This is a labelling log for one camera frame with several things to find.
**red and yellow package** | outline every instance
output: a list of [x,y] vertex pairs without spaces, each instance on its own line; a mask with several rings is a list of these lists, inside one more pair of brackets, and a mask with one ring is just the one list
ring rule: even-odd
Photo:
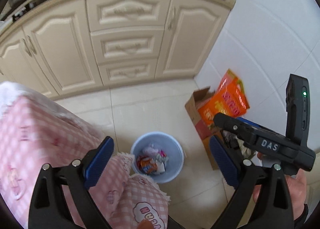
[[243,93],[243,86],[239,84],[239,81],[238,78],[234,78],[228,84],[224,84],[205,105],[198,109],[201,118],[207,125],[213,123],[213,117],[218,112],[238,117],[245,114],[250,108]]

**screw head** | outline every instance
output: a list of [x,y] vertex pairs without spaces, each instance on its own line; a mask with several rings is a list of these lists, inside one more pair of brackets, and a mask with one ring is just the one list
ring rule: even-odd
[[74,161],[72,162],[72,166],[77,167],[77,166],[80,165],[80,163],[81,163],[80,160],[74,160]]
[[273,166],[275,170],[281,170],[281,166],[279,164],[274,164]]
[[48,163],[42,165],[43,170],[48,170],[49,168],[50,168],[50,165]]
[[252,165],[251,160],[248,160],[248,159],[243,160],[242,163],[247,167]]

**pink tablecloth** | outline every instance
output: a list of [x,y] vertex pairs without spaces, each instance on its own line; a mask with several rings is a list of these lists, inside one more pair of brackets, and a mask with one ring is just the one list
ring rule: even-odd
[[[41,166],[68,165],[101,142],[93,127],[63,110],[59,115],[19,96],[0,120],[0,193],[24,228],[28,228],[29,205]],[[89,192],[114,229],[135,229],[142,219],[150,220],[155,229],[165,229],[169,198],[148,178],[130,177],[132,161],[133,156],[127,154],[111,158]],[[64,192],[74,221],[83,226],[68,187]]]

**light blue trash can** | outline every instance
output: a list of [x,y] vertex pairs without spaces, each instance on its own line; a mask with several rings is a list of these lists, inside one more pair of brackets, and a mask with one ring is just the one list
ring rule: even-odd
[[163,132],[150,132],[138,138],[131,147],[131,154],[135,155],[135,161],[132,166],[137,174],[143,174],[137,167],[137,157],[142,154],[141,150],[151,143],[163,150],[169,160],[165,167],[165,173],[160,175],[150,175],[153,180],[159,184],[167,183],[173,180],[181,171],[184,161],[183,150],[179,142],[172,136]]

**decorative cabinet panel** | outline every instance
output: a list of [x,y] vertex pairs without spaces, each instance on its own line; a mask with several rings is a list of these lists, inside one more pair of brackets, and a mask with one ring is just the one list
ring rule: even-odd
[[47,96],[57,96],[57,91],[41,71],[27,46],[21,28],[0,45],[0,82],[12,81],[25,85]]
[[208,57],[230,9],[204,0],[171,0],[157,77],[194,77]]
[[119,86],[155,78],[157,59],[125,61],[99,66],[105,86]]
[[98,64],[139,58],[158,58],[164,28],[130,27],[92,33]]
[[33,55],[59,95],[102,86],[85,0],[54,7],[23,27]]
[[87,0],[90,30],[163,26],[169,3],[170,0]]

